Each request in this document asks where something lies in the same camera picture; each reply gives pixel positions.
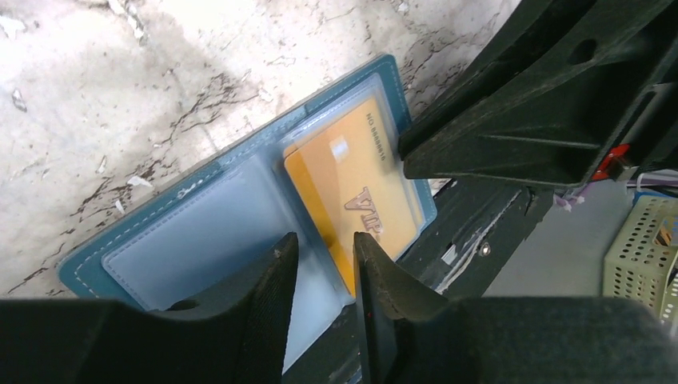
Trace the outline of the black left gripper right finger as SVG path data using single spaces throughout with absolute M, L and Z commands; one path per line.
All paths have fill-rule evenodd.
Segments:
M 604 297 L 448 300 L 371 234 L 353 240 L 365 383 L 674 383 L 677 345 L 643 305 Z

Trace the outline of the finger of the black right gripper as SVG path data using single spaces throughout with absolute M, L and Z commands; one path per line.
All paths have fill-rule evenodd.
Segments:
M 674 1 L 522 1 L 403 133 L 405 174 L 580 186 L 676 64 Z

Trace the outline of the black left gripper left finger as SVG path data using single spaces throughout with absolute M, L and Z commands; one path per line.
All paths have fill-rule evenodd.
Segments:
M 142 311 L 110 299 L 1 303 L 4 383 L 279 383 L 297 281 L 288 233 L 243 271 Z

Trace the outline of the blue leather card holder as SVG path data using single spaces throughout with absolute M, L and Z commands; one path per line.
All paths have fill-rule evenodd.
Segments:
M 404 176 L 397 147 L 411 118 L 396 60 L 384 54 L 234 143 L 79 246 L 60 265 L 60 280 L 80 297 L 167 310 L 243 271 L 294 233 L 299 259 L 284 360 L 289 369 L 345 306 L 355 304 L 357 292 L 351 295 L 343 283 L 285 170 L 284 151 L 308 138 L 320 119 L 336 117 L 368 95 L 378 96 L 390 116 L 393 152 Z M 411 181 L 423 205 L 422 233 L 437 208 L 428 182 Z

